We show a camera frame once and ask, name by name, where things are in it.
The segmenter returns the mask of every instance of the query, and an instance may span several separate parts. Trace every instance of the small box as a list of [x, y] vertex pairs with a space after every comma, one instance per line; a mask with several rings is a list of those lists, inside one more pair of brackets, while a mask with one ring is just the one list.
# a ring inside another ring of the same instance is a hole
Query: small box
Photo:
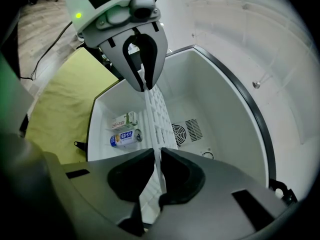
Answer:
[[129, 113], [126, 113], [122, 116], [119, 116], [115, 119], [113, 119], [112, 122], [112, 130], [123, 130], [123, 129], [129, 129], [138, 124], [138, 114], [131, 111]]

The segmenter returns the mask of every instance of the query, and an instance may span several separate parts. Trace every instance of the ventilation fan grille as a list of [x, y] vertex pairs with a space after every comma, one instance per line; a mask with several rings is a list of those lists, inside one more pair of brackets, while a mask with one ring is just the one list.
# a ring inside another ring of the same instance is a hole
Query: ventilation fan grille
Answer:
[[187, 138], [187, 132], [185, 128], [177, 124], [173, 124], [172, 129], [173, 129], [176, 144], [180, 146], [182, 143], [185, 142]]
[[158, 145], [160, 144], [160, 140], [159, 140], [159, 135], [158, 135], [158, 130], [155, 130], [155, 137], [156, 137], [156, 142], [158, 143]]
[[191, 119], [191, 120], [185, 121], [185, 125], [186, 125], [186, 128], [188, 129], [188, 132], [190, 134], [190, 139], [192, 142], [200, 140], [203, 137], [201, 129], [198, 125], [197, 119]]
[[161, 130], [161, 135], [162, 135], [163, 143], [166, 144], [165, 134], [164, 134], [164, 131], [163, 131], [163, 130]]

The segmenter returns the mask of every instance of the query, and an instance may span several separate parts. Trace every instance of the beverage can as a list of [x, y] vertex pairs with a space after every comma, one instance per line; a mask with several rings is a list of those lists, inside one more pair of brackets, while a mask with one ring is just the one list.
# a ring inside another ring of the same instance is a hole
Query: beverage can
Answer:
[[112, 147], [125, 146], [135, 142], [142, 141], [142, 132], [139, 129], [129, 130], [122, 133], [113, 135], [110, 138], [110, 144]]

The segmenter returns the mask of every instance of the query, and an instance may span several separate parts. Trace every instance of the green mat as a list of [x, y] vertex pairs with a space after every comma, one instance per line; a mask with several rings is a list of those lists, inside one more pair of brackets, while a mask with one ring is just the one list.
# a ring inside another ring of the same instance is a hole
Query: green mat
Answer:
[[61, 164], [84, 162], [86, 154], [74, 141], [86, 142], [95, 97], [117, 81], [86, 49], [76, 50], [39, 97], [26, 138]]

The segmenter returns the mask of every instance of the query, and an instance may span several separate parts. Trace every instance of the metal screw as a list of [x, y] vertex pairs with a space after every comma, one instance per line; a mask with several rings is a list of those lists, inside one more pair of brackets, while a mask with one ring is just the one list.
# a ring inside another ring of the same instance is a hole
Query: metal screw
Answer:
[[255, 81], [255, 82], [252, 82], [252, 85], [254, 88], [259, 89], [261, 86], [261, 83], [259, 81]]

